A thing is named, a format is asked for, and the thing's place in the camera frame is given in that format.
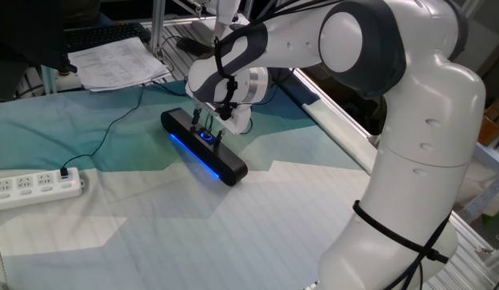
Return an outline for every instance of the black power cord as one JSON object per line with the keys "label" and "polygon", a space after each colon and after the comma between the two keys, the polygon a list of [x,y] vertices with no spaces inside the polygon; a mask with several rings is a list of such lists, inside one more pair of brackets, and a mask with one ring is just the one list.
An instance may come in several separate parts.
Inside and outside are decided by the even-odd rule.
{"label": "black power cord", "polygon": [[246,134],[250,133],[251,129],[253,129],[253,119],[249,118],[249,129],[246,132],[241,133],[241,135],[246,135]]}
{"label": "black power cord", "polygon": [[167,87],[165,87],[163,84],[160,84],[156,81],[151,81],[153,84],[157,85],[158,87],[162,88],[166,93],[169,93],[173,96],[177,96],[177,97],[186,97],[188,96],[187,93],[177,93],[175,91],[173,91],[172,89],[169,89]]}
{"label": "black power cord", "polygon": [[62,166],[62,168],[60,169],[60,172],[62,173],[62,176],[66,176],[68,174],[67,172],[67,168],[65,166],[67,166],[67,164],[73,160],[76,160],[78,158],[81,158],[81,157],[85,157],[85,156],[88,156],[88,157],[93,157],[94,155],[96,155],[96,153],[99,151],[99,149],[101,148],[101,146],[103,146],[103,143],[105,142],[106,140],[106,136],[108,136],[108,133],[110,132],[110,128],[112,127],[112,125],[121,120],[122,118],[126,117],[128,114],[130,114],[131,112],[135,111],[136,109],[139,108],[140,106],[140,103],[142,101],[142,95],[144,94],[144,89],[145,87],[142,87],[142,92],[140,92],[140,96],[138,97],[138,102],[137,102],[137,105],[132,108],[131,110],[129,110],[126,114],[122,115],[120,118],[117,118],[115,119],[113,122],[110,123],[110,125],[108,126],[108,129],[106,129],[106,133],[105,135],[103,136],[103,139],[101,141],[101,143],[99,144],[99,146],[96,148],[96,150],[94,151],[93,154],[82,154],[82,155],[79,155],[79,156],[75,156],[75,157],[72,157],[71,159],[69,159],[66,163],[64,163],[64,165]]}

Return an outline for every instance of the cardboard box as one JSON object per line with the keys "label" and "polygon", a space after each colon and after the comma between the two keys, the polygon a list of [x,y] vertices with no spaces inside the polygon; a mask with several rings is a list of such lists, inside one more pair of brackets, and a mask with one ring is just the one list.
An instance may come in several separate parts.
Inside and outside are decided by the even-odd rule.
{"label": "cardboard box", "polygon": [[497,103],[498,101],[489,107],[482,118],[478,142],[484,146],[491,145],[499,138],[499,105]]}

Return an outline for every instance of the blue led light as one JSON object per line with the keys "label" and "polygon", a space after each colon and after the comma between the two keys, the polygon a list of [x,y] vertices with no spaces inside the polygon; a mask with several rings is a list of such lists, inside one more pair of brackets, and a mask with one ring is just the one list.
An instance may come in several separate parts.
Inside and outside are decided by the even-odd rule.
{"label": "blue led light", "polygon": [[185,146],[185,144],[183,144],[181,141],[179,141],[178,138],[176,138],[176,136],[174,136],[173,134],[171,134],[171,137],[178,141],[178,143],[180,143],[185,149],[187,149],[187,151],[189,151],[194,157],[196,157],[196,159],[198,159],[216,178],[219,178],[219,176],[217,175],[217,173],[215,173],[207,164],[205,164],[203,162],[203,160],[201,160],[200,158],[198,158],[198,156],[196,156],[196,154],[194,154],[189,148],[187,148],[187,146]]}
{"label": "blue led light", "polygon": [[207,140],[207,141],[212,140],[212,136],[210,136],[210,137],[205,137],[205,136],[204,136],[204,133],[201,133],[201,134],[200,134],[200,136],[201,136],[201,138],[203,138],[203,139],[205,139],[205,140]]}

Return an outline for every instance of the keyboard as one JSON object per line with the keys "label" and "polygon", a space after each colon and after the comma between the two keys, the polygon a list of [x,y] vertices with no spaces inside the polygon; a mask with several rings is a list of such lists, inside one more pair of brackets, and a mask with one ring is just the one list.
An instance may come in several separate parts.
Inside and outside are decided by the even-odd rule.
{"label": "keyboard", "polygon": [[151,33],[140,23],[123,23],[107,27],[65,31],[68,52],[78,52],[132,37],[138,37],[142,42],[148,42],[151,39]]}

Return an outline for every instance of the black device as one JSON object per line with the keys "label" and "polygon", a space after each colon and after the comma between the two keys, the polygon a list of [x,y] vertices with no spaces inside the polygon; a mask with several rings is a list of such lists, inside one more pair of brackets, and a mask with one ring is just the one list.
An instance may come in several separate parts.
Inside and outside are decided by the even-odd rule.
{"label": "black device", "polygon": [[194,56],[201,56],[212,51],[212,48],[208,45],[204,45],[188,37],[183,37],[182,39],[180,39],[176,43],[176,47]]}
{"label": "black device", "polygon": [[162,113],[163,128],[178,139],[188,150],[194,152],[219,179],[228,186],[234,186],[248,174],[248,167],[215,136],[202,134],[205,129],[192,125],[192,117],[177,108]]}
{"label": "black device", "polygon": [[0,0],[0,60],[76,72],[67,57],[60,0]]}
{"label": "black device", "polygon": [[123,23],[65,31],[68,52],[78,52],[132,37],[138,37],[142,42],[148,42],[151,39],[151,33],[140,23]]}

